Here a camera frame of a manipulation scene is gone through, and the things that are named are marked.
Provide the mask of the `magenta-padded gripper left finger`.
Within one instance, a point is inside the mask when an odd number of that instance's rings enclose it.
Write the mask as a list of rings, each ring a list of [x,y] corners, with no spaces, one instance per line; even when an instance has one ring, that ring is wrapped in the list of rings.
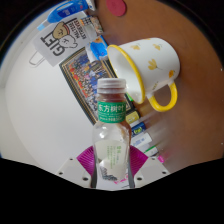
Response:
[[[77,157],[70,157],[57,175],[81,187],[95,188],[97,176],[93,147],[88,147]]]

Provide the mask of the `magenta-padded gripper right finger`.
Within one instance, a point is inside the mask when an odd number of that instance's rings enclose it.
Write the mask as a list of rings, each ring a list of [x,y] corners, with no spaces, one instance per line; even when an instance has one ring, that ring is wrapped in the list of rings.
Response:
[[[169,174],[156,157],[148,157],[134,146],[130,147],[128,181],[131,188],[143,187]]]

